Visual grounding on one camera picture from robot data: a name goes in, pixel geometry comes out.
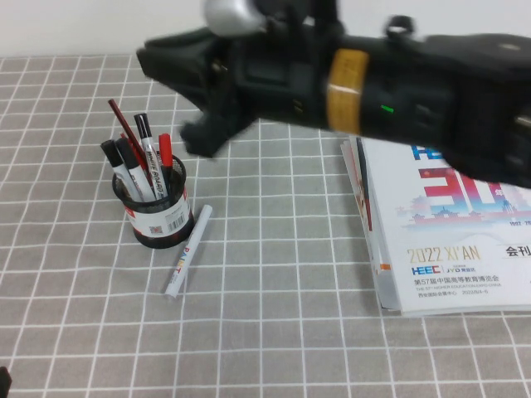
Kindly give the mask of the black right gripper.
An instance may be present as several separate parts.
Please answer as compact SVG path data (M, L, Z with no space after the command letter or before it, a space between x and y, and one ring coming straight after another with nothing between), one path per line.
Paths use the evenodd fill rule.
M150 39L136 51L145 76L204 109L180 130L188 153L214 158L257 119L328 128L325 81L344 34L337 8L212 7L209 29Z

